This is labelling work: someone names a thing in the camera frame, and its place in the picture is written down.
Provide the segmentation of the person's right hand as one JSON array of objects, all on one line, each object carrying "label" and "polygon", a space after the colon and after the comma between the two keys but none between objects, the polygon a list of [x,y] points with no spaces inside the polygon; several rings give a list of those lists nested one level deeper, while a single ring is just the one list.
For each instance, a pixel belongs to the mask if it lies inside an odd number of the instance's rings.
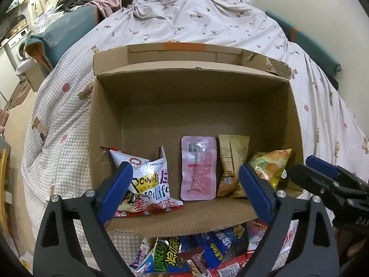
[{"label": "person's right hand", "polygon": [[352,260],[365,246],[368,238],[357,232],[333,228],[340,267]]}]

